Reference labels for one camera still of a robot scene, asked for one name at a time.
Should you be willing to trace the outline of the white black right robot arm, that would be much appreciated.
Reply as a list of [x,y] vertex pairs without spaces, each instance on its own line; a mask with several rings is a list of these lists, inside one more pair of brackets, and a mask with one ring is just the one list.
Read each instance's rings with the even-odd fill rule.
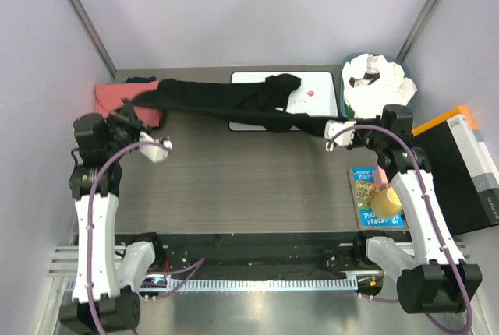
[[465,261],[448,230],[428,157],[411,143],[412,122],[409,107],[389,104],[375,122],[353,127],[355,139],[376,153],[400,199],[413,247],[409,255],[389,237],[371,237],[365,255],[395,281],[405,312],[470,313],[483,275]]

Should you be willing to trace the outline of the black floral print t-shirt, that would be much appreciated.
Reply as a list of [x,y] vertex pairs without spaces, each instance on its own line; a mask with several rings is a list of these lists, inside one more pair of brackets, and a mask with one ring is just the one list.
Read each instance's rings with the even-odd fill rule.
[[287,132],[291,127],[321,137],[332,115],[312,115],[286,110],[291,93],[302,81],[290,74],[268,76],[258,83],[202,83],[163,79],[154,90],[132,99],[136,107],[181,111],[226,122],[262,126],[269,132]]

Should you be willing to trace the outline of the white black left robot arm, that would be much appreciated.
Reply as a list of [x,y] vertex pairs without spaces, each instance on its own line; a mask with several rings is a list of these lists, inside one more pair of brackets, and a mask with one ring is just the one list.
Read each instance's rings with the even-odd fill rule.
[[135,330],[140,321],[139,289],[147,271],[162,263],[165,252],[157,233],[140,234],[115,253],[115,218],[119,207],[120,159],[133,151],[153,163],[172,152],[168,139],[155,139],[130,100],[107,116],[98,112],[73,123],[69,179],[78,222],[78,260],[72,301],[59,309],[60,323],[76,334]]

